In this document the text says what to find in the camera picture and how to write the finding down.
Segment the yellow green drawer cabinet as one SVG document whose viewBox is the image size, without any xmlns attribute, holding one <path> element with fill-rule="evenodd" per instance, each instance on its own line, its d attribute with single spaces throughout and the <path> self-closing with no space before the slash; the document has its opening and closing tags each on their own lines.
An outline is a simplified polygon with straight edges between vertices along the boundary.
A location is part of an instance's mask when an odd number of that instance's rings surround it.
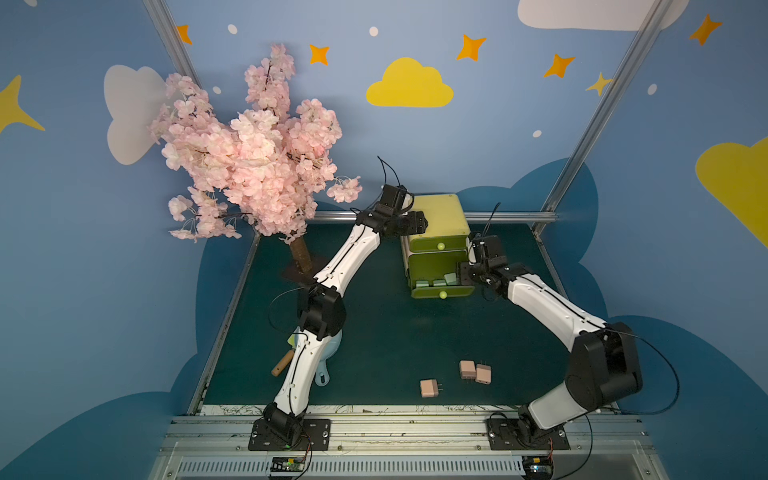
<svg viewBox="0 0 768 480">
<path fill-rule="evenodd" d="M 418 195 L 414 211 L 423 211 L 428 221 L 425 233 L 401 239 L 405 275 L 414 299 L 461 298 L 470 296 L 474 284 L 434 287 L 437 279 L 448 273 L 458 276 L 458 264 L 467 260 L 470 228 L 456 194 Z M 417 280 L 430 282 L 428 288 L 414 288 Z"/>
</svg>

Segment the pink plug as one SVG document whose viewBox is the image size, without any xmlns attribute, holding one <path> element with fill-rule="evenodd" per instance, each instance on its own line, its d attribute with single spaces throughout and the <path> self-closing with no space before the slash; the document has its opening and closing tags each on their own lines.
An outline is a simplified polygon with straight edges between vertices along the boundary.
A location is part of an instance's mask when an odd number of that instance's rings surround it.
<svg viewBox="0 0 768 480">
<path fill-rule="evenodd" d="M 489 365 L 477 364 L 475 367 L 475 381 L 483 385 L 492 382 L 492 368 Z"/>
<path fill-rule="evenodd" d="M 441 384 L 436 379 L 421 380 L 419 387 L 422 398 L 435 398 L 442 390 Z"/>
<path fill-rule="evenodd" d="M 474 381 L 477 376 L 476 364 L 472 360 L 459 361 L 459 373 L 462 380 Z"/>
</svg>

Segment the pink plug bottom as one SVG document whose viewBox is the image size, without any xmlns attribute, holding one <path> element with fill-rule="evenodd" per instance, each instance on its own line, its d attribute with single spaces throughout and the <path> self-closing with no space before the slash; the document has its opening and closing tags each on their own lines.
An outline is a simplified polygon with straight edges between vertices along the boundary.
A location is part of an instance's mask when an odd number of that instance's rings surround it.
<svg viewBox="0 0 768 480">
<path fill-rule="evenodd" d="M 422 398 L 435 398 L 442 390 L 441 384 L 436 379 L 421 380 L 419 387 Z"/>
</svg>

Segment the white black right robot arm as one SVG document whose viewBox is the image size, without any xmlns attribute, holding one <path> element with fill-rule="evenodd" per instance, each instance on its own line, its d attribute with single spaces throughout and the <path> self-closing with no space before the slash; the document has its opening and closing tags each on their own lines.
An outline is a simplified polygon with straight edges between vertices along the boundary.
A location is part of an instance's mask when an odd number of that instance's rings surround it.
<svg viewBox="0 0 768 480">
<path fill-rule="evenodd" d="M 516 433 L 526 443 L 563 424 L 639 392 L 643 378 L 631 328 L 590 315 L 520 263 L 508 262 L 496 235 L 467 240 L 459 264 L 463 284 L 475 283 L 527 311 L 569 352 L 563 382 L 518 411 Z"/>
</svg>

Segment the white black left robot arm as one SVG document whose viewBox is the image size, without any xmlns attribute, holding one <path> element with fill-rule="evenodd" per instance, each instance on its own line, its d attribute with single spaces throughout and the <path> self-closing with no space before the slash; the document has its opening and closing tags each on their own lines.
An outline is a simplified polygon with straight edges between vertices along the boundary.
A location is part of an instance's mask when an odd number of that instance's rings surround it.
<svg viewBox="0 0 768 480">
<path fill-rule="evenodd" d="M 301 421 L 311 386 L 322 354 L 346 321 L 343 297 L 356 272 L 378 248 L 382 237 L 421 234 L 427 227 L 421 211 L 378 203 L 374 209 L 360 212 L 345 243 L 313 282 L 300 291 L 294 357 L 280 390 L 263 413 L 266 425 L 282 441 L 293 445 L 302 435 Z"/>
</svg>

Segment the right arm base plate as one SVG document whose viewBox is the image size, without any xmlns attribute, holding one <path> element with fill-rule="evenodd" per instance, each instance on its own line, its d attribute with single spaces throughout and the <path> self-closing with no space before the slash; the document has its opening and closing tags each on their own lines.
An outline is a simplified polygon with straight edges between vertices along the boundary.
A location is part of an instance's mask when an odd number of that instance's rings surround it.
<svg viewBox="0 0 768 480">
<path fill-rule="evenodd" d="M 485 425 L 490 448 L 494 451 L 570 449 L 562 425 L 540 429 L 533 421 L 498 415 L 488 418 Z"/>
</svg>

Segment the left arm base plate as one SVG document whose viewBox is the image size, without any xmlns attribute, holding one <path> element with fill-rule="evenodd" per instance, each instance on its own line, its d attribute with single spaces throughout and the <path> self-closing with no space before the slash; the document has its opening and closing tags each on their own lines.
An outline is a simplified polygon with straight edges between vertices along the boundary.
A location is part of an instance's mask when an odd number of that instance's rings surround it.
<svg viewBox="0 0 768 480">
<path fill-rule="evenodd" d="M 299 428 L 299 436 L 294 442 L 282 439 L 261 418 L 254 422 L 247 449 L 249 451 L 327 451 L 329 448 L 332 422 L 325 418 L 305 418 Z"/>
</svg>

